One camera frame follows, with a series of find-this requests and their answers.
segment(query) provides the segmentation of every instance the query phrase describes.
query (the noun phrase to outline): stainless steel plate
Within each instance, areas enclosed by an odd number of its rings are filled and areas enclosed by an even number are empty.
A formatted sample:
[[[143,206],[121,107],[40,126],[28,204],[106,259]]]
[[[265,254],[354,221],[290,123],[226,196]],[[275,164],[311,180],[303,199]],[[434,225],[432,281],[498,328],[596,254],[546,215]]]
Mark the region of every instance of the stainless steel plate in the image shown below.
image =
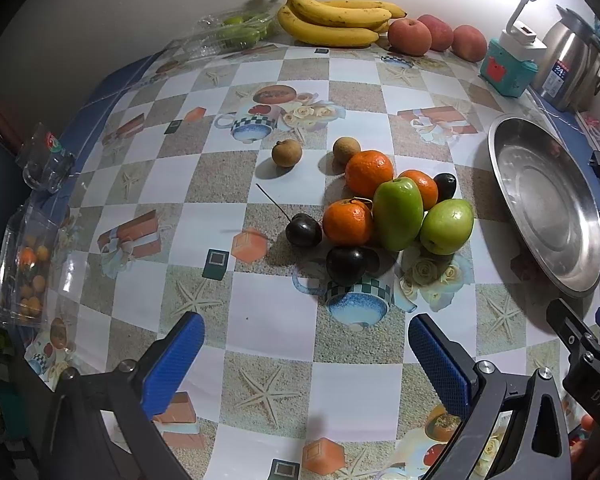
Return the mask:
[[[571,155],[548,132],[515,116],[489,130],[500,190],[531,253],[552,282],[581,298],[600,279],[600,216]]]

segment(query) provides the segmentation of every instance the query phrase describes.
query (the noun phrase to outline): peach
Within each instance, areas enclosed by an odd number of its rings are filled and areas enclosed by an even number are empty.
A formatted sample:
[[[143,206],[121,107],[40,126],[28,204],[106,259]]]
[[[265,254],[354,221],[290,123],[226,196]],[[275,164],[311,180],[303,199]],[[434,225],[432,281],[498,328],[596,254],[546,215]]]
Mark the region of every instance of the peach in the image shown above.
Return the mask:
[[[451,51],[464,60],[477,63],[487,54],[487,40],[477,28],[471,25],[460,25],[454,30]]]
[[[418,21],[424,23],[431,33],[432,50],[444,52],[451,46],[454,40],[454,32],[445,22],[431,14],[423,14],[418,18]]]
[[[411,18],[400,18],[389,25],[387,39],[392,47],[408,56],[422,56],[431,48],[427,25]]]

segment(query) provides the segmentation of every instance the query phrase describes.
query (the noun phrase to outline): teal box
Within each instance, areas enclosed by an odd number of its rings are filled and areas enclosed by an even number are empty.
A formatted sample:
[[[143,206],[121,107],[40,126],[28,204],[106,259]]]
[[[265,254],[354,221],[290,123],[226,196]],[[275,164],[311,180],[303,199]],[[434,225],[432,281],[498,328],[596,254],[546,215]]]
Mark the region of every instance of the teal box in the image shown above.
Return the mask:
[[[480,74],[499,94],[520,97],[538,73],[533,61],[519,61],[504,50],[498,40],[491,40],[484,57]]]

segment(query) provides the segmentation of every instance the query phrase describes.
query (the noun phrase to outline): cherry stem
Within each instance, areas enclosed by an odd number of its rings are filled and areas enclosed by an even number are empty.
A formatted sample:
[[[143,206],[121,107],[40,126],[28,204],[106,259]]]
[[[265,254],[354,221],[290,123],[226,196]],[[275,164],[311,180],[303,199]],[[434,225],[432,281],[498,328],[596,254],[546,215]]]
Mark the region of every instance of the cherry stem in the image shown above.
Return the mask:
[[[267,193],[266,191],[264,191],[264,189],[262,189],[262,188],[260,187],[260,184],[256,184],[256,186],[258,187],[258,189],[259,189],[261,192],[263,192],[263,193],[266,195],[266,197],[267,197],[269,200],[271,200],[271,201],[273,202],[273,205],[274,205],[274,206],[276,206],[278,209],[280,209],[280,211],[282,211],[282,214],[283,214],[284,216],[286,216],[286,219],[287,219],[287,220],[289,220],[289,221],[291,222],[291,218],[289,218],[289,215],[288,215],[288,214],[286,214],[286,213],[285,213],[285,210],[284,210],[284,209],[282,209],[282,208],[281,208],[281,207],[278,205],[278,203],[277,203],[275,200],[273,200],[273,199],[272,199],[272,198],[269,196],[269,193]]]

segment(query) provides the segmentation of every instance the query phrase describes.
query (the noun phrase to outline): black plum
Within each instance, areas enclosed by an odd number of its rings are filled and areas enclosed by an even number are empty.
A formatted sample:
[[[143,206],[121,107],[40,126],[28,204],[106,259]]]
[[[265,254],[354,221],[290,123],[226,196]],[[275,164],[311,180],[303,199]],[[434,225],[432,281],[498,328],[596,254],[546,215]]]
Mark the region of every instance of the black plum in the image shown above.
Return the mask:
[[[334,247],[327,254],[327,272],[338,285],[351,286],[366,269],[364,251],[359,247]]]
[[[438,186],[438,202],[453,198],[456,193],[456,176],[451,173],[437,174],[433,181]]]
[[[286,239],[297,247],[315,247],[322,241],[320,224],[307,213],[297,213],[285,229]]]

